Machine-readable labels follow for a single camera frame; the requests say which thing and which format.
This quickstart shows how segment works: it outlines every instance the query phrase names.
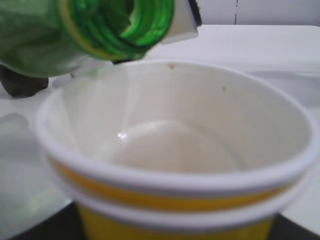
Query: yellow stripe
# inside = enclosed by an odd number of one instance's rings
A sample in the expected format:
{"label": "yellow stripe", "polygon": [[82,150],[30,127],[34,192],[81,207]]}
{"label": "yellow stripe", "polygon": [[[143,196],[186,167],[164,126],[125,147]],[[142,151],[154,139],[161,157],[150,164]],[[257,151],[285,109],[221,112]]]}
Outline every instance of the yellow stripe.
{"label": "yellow stripe", "polygon": [[274,218],[271,217],[224,231],[188,234],[143,228],[113,220],[82,206],[78,206],[78,209],[86,236],[90,240],[267,240],[274,222]]}
{"label": "yellow stripe", "polygon": [[141,208],[172,211],[172,212],[203,212],[238,208],[258,203],[281,192],[290,186],[272,189],[266,192],[252,193],[241,196],[228,197],[188,197],[188,196],[165,196],[152,195],[144,192],[130,191],[116,186],[101,183],[66,168],[50,158],[51,165],[62,176],[73,184],[78,185],[89,193],[116,201],[121,204],[132,205]]}

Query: dark object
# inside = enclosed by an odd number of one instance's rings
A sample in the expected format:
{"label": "dark object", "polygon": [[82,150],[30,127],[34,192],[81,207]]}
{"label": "dark object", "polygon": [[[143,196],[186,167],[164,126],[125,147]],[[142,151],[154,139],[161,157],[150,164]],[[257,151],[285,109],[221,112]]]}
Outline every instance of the dark object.
{"label": "dark object", "polygon": [[268,240],[320,240],[320,236],[278,215]]}
{"label": "dark object", "polygon": [[[72,203],[42,224],[10,240],[86,240],[86,238],[76,205]],[[320,240],[320,236],[278,215],[268,240]]]}
{"label": "dark object", "polygon": [[202,18],[200,14],[200,8],[196,0],[189,0],[189,4],[191,6],[192,14],[197,27],[202,26]]}
{"label": "dark object", "polygon": [[0,82],[12,97],[31,97],[46,89],[49,79],[21,75],[0,65]]}

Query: white surface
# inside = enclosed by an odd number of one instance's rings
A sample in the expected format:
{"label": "white surface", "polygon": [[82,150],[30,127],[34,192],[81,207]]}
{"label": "white surface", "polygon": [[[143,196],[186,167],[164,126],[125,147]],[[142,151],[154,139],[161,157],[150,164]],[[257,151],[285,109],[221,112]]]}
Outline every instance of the white surface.
{"label": "white surface", "polygon": [[[251,73],[286,90],[320,120],[319,43],[318,27],[212,25],[203,26],[196,39],[158,46],[148,58],[200,60]],[[64,82],[58,79],[53,85]],[[19,113],[31,125],[35,109],[49,92],[12,100],[0,89],[0,117]],[[316,168],[313,184],[284,214],[320,235],[320,162]]]}
{"label": "white surface", "polygon": [[319,0],[197,1],[205,24],[320,25]]}
{"label": "white surface", "polygon": [[235,24],[237,0],[196,0],[204,24]]}
{"label": "white surface", "polygon": [[238,0],[236,12],[236,24],[320,25],[319,0]]}
{"label": "white surface", "polygon": [[[59,81],[51,82],[57,87],[64,82]],[[34,227],[71,202],[44,171],[31,131],[36,108],[52,91],[12,99],[0,86],[0,240]]]}

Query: cup rim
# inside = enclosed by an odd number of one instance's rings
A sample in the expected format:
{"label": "cup rim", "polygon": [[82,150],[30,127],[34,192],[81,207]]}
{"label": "cup rim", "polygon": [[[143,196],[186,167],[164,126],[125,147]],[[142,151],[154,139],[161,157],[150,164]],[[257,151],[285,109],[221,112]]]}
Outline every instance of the cup rim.
{"label": "cup rim", "polygon": [[45,162],[45,165],[54,182],[66,194],[99,215],[147,228],[184,232],[221,231],[271,218],[293,201],[306,188],[315,174],[315,171],[312,170],[290,189],[253,205],[220,211],[181,213],[131,208],[94,197],[71,185],[55,172],[48,162]]}
{"label": "cup rim", "polygon": [[236,173],[188,174],[147,171],[114,165],[108,162],[92,161],[90,157],[68,149],[61,144],[46,128],[50,108],[63,92],[56,90],[40,106],[35,117],[35,133],[40,145],[62,165],[73,171],[102,183],[111,183],[128,189],[148,192],[185,193],[185,194],[228,194],[251,193],[286,185],[305,173],[319,154],[320,134],[313,116],[298,101],[287,93],[262,79],[226,67],[189,60],[148,60],[125,63],[126,67],[157,64],[184,64],[193,67],[214,68],[219,71],[240,75],[273,91],[291,104],[301,114],[310,130],[306,147],[296,156],[266,168],[253,169]]}

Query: black surface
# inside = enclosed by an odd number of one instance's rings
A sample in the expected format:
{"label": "black surface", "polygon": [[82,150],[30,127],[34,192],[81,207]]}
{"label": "black surface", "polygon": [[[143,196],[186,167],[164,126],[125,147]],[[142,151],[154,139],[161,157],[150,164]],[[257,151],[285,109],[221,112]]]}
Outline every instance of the black surface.
{"label": "black surface", "polygon": [[[86,238],[76,206],[70,204],[52,218],[10,240],[86,240]],[[268,240],[320,240],[320,237],[279,215]]]}

